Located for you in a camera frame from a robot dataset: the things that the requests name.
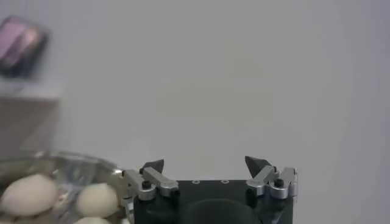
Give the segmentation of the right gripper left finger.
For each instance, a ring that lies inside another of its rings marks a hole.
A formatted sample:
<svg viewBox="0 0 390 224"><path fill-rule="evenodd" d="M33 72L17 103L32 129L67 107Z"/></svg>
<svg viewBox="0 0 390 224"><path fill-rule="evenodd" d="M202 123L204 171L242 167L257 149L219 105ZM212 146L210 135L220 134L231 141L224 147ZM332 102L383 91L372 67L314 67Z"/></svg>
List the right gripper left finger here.
<svg viewBox="0 0 390 224"><path fill-rule="evenodd" d="M162 174L163 159L145 163L139 171L122 171L122 177L141 201L153 200L157 195L175 200L180 195L179 182Z"/></svg>

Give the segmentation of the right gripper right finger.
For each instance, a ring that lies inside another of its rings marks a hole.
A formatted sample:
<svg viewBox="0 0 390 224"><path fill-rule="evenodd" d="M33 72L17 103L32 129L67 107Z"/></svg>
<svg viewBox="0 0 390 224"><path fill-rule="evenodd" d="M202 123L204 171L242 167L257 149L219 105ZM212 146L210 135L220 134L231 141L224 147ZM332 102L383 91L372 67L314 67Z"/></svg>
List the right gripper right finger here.
<svg viewBox="0 0 390 224"><path fill-rule="evenodd" d="M284 200L298 194L298 174L295 168L284 167L279 171L266 159L245 156L251 179L246 181L257 197L268 193L272 198Z"/></svg>

